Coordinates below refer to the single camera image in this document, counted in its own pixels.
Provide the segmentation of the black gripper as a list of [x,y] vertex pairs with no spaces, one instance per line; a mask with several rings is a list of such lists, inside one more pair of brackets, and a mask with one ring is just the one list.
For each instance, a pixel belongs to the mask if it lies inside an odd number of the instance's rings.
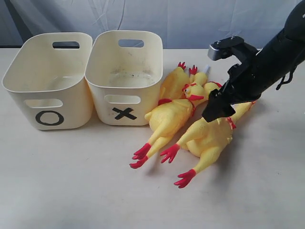
[[211,60],[217,61],[235,56],[240,63],[229,68],[227,71],[229,79],[220,89],[210,92],[207,106],[202,112],[202,117],[206,122],[230,117],[235,114],[233,104],[254,100],[252,95],[247,94],[244,87],[251,81],[253,61],[261,50],[246,43],[239,36],[228,37],[210,44],[208,57]]

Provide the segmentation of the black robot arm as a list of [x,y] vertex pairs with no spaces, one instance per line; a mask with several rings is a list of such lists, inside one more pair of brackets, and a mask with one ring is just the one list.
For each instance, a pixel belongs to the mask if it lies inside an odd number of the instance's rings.
[[277,81],[277,90],[292,81],[297,66],[305,60],[305,2],[293,8],[284,27],[261,50],[239,36],[218,40],[208,49],[213,61],[231,56],[240,63],[228,70],[229,79],[220,89],[210,92],[202,112],[207,122],[232,116],[234,104],[256,101]]

